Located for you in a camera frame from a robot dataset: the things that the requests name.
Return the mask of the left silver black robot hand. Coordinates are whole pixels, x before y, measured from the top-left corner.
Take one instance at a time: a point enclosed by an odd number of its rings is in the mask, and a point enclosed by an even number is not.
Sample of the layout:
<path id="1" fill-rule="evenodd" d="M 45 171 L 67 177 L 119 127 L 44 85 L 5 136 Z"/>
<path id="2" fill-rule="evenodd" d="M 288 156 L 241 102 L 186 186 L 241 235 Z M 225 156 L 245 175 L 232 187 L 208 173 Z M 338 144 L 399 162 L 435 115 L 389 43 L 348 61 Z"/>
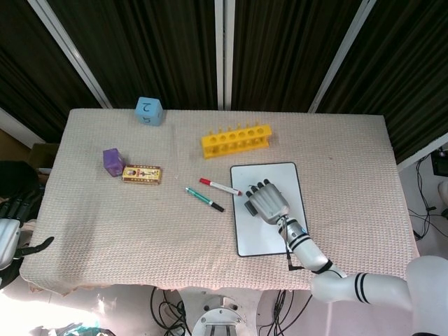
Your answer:
<path id="1" fill-rule="evenodd" d="M 54 237 L 48 237 L 39 245 L 19 247 L 21 229 L 41 200 L 42 193 L 37 190 L 1 202 L 1 270 L 14 260 L 39 253 L 52 244 Z"/>

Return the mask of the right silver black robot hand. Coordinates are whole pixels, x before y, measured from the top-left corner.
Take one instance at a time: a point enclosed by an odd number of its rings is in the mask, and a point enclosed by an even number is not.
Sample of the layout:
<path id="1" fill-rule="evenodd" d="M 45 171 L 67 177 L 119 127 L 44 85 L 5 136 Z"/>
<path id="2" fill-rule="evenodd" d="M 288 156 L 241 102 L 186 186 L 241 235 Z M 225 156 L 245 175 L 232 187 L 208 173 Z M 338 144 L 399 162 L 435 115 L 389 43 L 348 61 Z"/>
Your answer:
<path id="1" fill-rule="evenodd" d="M 270 225 L 277 225 L 288 217 L 290 205 L 278 188 L 268 179 L 251 185 L 246 191 L 244 206 L 252 216 L 259 216 Z"/>

